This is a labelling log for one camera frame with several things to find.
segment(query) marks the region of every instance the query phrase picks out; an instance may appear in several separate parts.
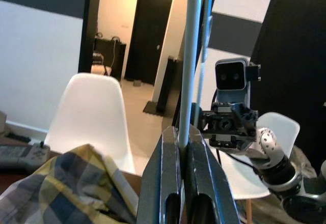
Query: white plastic chair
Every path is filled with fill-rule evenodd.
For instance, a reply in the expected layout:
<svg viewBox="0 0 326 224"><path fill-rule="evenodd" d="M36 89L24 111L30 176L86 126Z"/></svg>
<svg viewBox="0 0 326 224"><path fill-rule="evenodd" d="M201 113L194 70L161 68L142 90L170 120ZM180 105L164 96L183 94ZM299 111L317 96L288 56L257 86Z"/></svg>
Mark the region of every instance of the white plastic chair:
<svg viewBox="0 0 326 224"><path fill-rule="evenodd" d="M91 144L119 169L134 173L120 84L109 76L74 75L62 95L45 143L65 153Z"/></svg>
<svg viewBox="0 0 326 224"><path fill-rule="evenodd" d="M277 142L284 153L288 157L290 156L296 136L300 131L300 125L296 121L284 115L269 112L259 117L257 126L270 128L275 133ZM216 150L212 149L212 152L217 158ZM233 160L221 151L220 156L222 168L227 175L231 192L236 200L262 198L269 195L269 190L261 183L251 168ZM237 156L237 158L251 164L245 156Z"/></svg>

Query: metal pole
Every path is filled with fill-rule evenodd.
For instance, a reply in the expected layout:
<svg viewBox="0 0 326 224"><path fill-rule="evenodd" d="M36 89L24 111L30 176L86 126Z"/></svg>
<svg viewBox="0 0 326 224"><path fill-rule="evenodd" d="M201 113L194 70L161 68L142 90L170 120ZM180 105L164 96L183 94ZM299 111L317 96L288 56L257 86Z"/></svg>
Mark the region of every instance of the metal pole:
<svg viewBox="0 0 326 224"><path fill-rule="evenodd" d="M204 81L204 74L205 74L205 62L207 60L207 47L208 47L208 41L210 36L210 29L211 29L211 6L212 6L212 0L205 0L205 8L204 8L204 21L203 26L204 30L202 33L202 59L201 59L201 65L199 67L200 74L199 74L199 83L198 83L198 93L197 93L197 101L196 101L196 109L195 109L195 119L194 119L194 126L197 127L198 125L198 117L199 117L199 106L202 99L202 93L203 93L203 81Z"/></svg>
<svg viewBox="0 0 326 224"><path fill-rule="evenodd" d="M185 155L189 137L201 2L202 0L187 1L179 131L181 158Z"/></svg>

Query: tiled floor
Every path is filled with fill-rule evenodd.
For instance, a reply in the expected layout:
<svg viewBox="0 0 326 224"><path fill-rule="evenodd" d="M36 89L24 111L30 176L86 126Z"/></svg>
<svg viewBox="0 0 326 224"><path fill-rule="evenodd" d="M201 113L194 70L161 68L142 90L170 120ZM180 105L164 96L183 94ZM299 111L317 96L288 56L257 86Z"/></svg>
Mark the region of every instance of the tiled floor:
<svg viewBox="0 0 326 224"><path fill-rule="evenodd" d="M152 99L154 86L134 87L131 81L122 79L121 88L131 152L136 173L141 175L160 137L162 117L143 113L147 101Z"/></svg>

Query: wooden table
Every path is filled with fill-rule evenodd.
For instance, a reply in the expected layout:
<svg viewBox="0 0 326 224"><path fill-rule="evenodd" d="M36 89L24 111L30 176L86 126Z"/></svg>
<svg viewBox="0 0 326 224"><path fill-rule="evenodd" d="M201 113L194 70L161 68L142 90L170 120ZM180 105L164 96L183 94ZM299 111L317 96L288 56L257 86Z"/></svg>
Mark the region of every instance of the wooden table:
<svg viewBox="0 0 326 224"><path fill-rule="evenodd" d="M26 145L26 143L22 143L13 139L0 137L0 144L11 144L11 145ZM50 154L50 158L60 155L59 153L52 152ZM134 191L139 196L141 192L141 182L142 178L140 176L136 176L127 172L123 172L125 178L134 189ZM0 194L2 194L12 183L21 180L28 176L28 173L25 171L18 170L0 170Z"/></svg>

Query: doorway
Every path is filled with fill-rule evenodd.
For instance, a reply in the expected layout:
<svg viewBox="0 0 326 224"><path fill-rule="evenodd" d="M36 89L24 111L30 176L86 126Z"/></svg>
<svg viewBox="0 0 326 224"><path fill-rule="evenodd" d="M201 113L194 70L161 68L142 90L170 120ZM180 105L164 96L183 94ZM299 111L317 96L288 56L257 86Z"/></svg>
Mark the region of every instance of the doorway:
<svg viewBox="0 0 326 224"><path fill-rule="evenodd" d="M137 0L125 78L154 85L172 0Z"/></svg>

